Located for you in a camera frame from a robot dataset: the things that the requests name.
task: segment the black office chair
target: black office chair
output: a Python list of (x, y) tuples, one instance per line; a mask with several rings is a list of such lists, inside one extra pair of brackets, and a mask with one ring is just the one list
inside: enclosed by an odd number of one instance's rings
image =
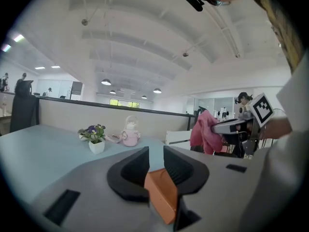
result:
[(39, 124), (39, 99), (31, 95), (32, 82), (23, 81), (16, 86), (10, 132)]

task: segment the black partition edge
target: black partition edge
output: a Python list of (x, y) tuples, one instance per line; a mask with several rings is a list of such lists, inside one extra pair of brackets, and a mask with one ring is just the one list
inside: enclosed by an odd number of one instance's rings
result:
[[(10, 95), (15, 95), (15, 93), (11, 92), (3, 92)], [(102, 104), (102, 103), (95, 103), (95, 102), (88, 102), (88, 101), (72, 101), (68, 99), (60, 99), (60, 98), (52, 98), (52, 97), (45, 97), (45, 96), (36, 96), (40, 100), (48, 100), (53, 102), (66, 102), (66, 103), (72, 103), (77, 105), (85, 105), (85, 106), (96, 106), (96, 107), (104, 107), (104, 108), (111, 108), (111, 109), (119, 109), (119, 110), (128, 110), (128, 111), (136, 111), (136, 112), (144, 112), (144, 113), (151, 113), (151, 114), (163, 114), (163, 115), (173, 115), (173, 116), (182, 116), (182, 117), (188, 117), (188, 126), (187, 130), (190, 130), (190, 122), (191, 118), (195, 117), (191, 114), (178, 114), (178, 113), (171, 113), (171, 112), (163, 112), (163, 111), (157, 111), (157, 110), (150, 110), (150, 109), (142, 109), (142, 108), (133, 108), (133, 107), (125, 107), (125, 106), (114, 106), (114, 105), (108, 105), (108, 104)]]

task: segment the white chair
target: white chair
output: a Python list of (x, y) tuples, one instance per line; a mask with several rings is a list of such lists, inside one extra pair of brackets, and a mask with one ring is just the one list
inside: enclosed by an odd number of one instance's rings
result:
[(169, 146), (176, 146), (190, 150), (190, 137), (192, 130), (185, 131), (167, 131), (165, 144)]

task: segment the white flower pot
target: white flower pot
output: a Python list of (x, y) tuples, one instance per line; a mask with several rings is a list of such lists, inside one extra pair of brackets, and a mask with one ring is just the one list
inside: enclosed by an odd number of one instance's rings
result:
[(93, 144), (92, 142), (89, 142), (89, 148), (94, 154), (99, 154), (104, 151), (105, 148), (105, 141), (102, 140), (102, 142)]
[(83, 137), (83, 135), (81, 135), (81, 134), (79, 134), (79, 139), (82, 140), (82, 141), (87, 141), (87, 138)]

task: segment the black rectangular slot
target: black rectangular slot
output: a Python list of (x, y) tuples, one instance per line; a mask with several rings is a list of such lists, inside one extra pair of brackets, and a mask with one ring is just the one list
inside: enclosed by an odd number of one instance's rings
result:
[(244, 173), (247, 170), (247, 167), (234, 165), (234, 164), (229, 164), (229, 165), (226, 166), (226, 168), (231, 169), (231, 170), (235, 170), (235, 171), (241, 172), (241, 173)]
[(47, 209), (44, 216), (53, 223), (60, 225), (80, 194), (81, 193), (77, 191), (66, 190), (56, 202)]

